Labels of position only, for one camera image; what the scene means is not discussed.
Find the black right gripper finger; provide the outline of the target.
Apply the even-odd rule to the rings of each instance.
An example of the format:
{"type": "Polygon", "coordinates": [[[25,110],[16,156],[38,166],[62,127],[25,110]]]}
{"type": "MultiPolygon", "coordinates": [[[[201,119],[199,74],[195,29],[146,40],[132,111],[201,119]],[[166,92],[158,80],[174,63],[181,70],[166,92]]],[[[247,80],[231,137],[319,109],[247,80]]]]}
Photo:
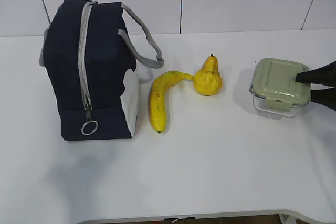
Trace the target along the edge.
{"type": "Polygon", "coordinates": [[[334,61],[324,67],[298,73],[295,81],[300,83],[320,84],[335,88],[335,66],[336,62],[334,61]]]}
{"type": "Polygon", "coordinates": [[[336,88],[311,90],[311,102],[336,110],[336,88]]]}

